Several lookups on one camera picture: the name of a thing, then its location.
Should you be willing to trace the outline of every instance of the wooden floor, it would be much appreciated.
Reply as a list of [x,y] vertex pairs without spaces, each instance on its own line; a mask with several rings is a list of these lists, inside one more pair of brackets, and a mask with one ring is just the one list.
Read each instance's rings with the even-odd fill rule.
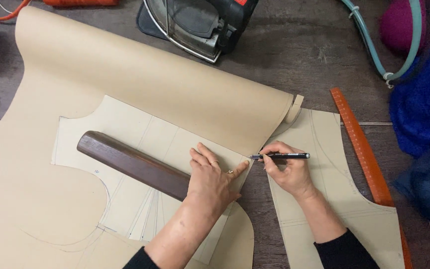
[[[19,2],[1,0],[14,10]],[[142,34],[135,19],[141,0],[121,0],[108,9],[53,9],[40,2],[31,5],[137,40],[194,58],[167,41]],[[366,20],[386,70],[395,72],[402,60],[389,53],[377,39],[377,18],[388,1],[355,0]],[[329,89],[340,87],[361,122],[389,122],[390,89],[371,64],[349,11],[339,0],[260,0],[236,50],[220,58],[217,69],[305,96],[302,107],[336,112]],[[0,23],[0,119],[9,107],[24,71],[14,39],[14,24]],[[405,170],[411,158],[397,147],[391,126],[364,126],[386,180],[390,183]],[[354,150],[343,132],[343,143],[351,174],[360,192],[371,194]],[[430,226],[390,185],[399,219],[411,250],[414,268],[430,268]],[[240,204],[255,231],[254,268],[288,268],[266,174],[254,165]]]

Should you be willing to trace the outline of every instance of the orange cable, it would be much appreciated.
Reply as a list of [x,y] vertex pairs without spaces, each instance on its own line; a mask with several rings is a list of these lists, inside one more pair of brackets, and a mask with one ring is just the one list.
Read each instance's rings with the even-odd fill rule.
[[10,20],[12,18],[15,18],[19,14],[19,11],[23,7],[27,6],[29,4],[29,2],[31,2],[31,0],[23,0],[22,3],[21,3],[21,5],[19,5],[19,7],[17,7],[15,9],[15,11],[13,11],[13,13],[11,13],[11,14],[9,14],[7,16],[4,16],[4,17],[0,17],[0,21],[7,21],[7,20]]

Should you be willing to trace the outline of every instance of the woman's left hand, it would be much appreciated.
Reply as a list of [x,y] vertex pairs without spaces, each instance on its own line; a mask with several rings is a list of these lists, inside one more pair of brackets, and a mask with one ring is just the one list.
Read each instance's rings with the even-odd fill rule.
[[244,161],[233,169],[233,173],[227,173],[220,169],[216,155],[204,144],[198,143],[197,149],[200,153],[190,149],[192,176],[186,199],[193,201],[199,212],[217,220],[231,202],[241,197],[229,187],[248,168],[249,162]]

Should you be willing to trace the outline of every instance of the steam iron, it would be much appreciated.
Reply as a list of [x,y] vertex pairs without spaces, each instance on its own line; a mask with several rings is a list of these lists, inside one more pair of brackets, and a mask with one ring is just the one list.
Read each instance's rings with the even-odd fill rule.
[[170,40],[215,63],[221,53],[234,50],[257,3],[258,0],[144,0],[137,24],[143,33]]

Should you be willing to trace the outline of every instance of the hand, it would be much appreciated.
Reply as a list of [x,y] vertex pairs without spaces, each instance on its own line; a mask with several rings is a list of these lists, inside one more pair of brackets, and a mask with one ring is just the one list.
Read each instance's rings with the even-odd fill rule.
[[197,211],[205,212],[217,220],[226,207],[241,197],[238,192],[229,190],[230,183],[248,168],[249,162],[240,163],[233,174],[225,173],[218,166],[216,155],[202,144],[197,144],[198,153],[190,149],[192,176],[188,185],[187,198],[192,200]]
[[300,201],[316,195],[316,188],[313,185],[308,170],[306,159],[287,159],[286,168],[280,171],[273,160],[266,154],[269,152],[279,153],[304,153],[302,150],[290,147],[289,145],[275,141],[264,147],[260,154],[263,154],[265,169],[273,180],[285,191]]

